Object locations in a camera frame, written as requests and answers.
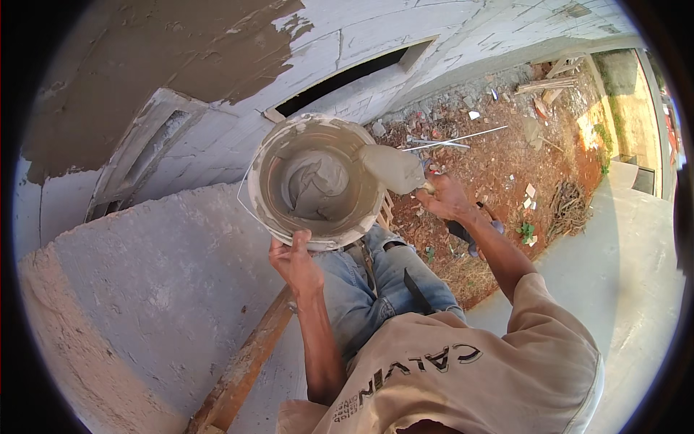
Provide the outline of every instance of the concrete wall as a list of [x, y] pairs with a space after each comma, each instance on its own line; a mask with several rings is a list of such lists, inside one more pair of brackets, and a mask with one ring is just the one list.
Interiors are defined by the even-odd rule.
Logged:
[[135, 203], [237, 181], [272, 128], [261, 112], [326, 77], [429, 37], [394, 65], [315, 101], [364, 123], [455, 81], [561, 51], [641, 46], [614, 0], [102, 0], [56, 56], [36, 102], [15, 198], [17, 257], [82, 223], [112, 157], [161, 87], [207, 106], [148, 168]]
[[[237, 189], [147, 201], [20, 261], [36, 342], [92, 432], [181, 433], [284, 285]], [[279, 403], [305, 396], [294, 317], [235, 427], [271, 432]]]
[[[672, 204], [631, 189], [637, 169], [612, 162], [585, 234], [557, 240], [536, 263], [605, 359], [604, 392], [588, 433], [617, 433], [632, 416], [663, 362], [682, 303]], [[466, 316], [471, 326], [503, 335], [510, 312], [499, 291]]]

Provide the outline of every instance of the shirt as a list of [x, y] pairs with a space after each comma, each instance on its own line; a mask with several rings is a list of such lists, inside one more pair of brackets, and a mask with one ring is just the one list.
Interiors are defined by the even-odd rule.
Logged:
[[280, 405], [280, 434], [395, 433], [422, 419], [474, 433], [579, 433], [602, 394], [591, 334], [539, 274], [518, 282], [507, 334], [451, 312], [389, 319], [359, 350], [330, 406]]

